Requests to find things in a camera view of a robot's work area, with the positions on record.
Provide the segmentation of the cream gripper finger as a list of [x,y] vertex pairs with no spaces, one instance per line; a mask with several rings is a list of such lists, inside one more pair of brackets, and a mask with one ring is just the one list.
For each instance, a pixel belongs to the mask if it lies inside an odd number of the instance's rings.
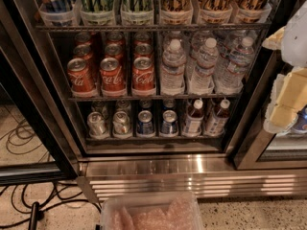
[[284,27],[278,29],[274,34],[271,34],[262,42],[262,46],[269,50],[280,50],[284,31]]
[[298,112],[307,104],[307,68],[295,67],[287,75],[278,74],[273,83],[263,128],[268,133],[288,131]]

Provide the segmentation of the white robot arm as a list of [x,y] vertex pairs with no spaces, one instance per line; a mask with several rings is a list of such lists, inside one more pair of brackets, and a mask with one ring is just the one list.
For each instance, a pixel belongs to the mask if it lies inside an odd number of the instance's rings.
[[277,75],[263,124],[268,133],[288,131],[307,104],[307,1],[262,46],[280,50],[282,60],[293,66],[287,75]]

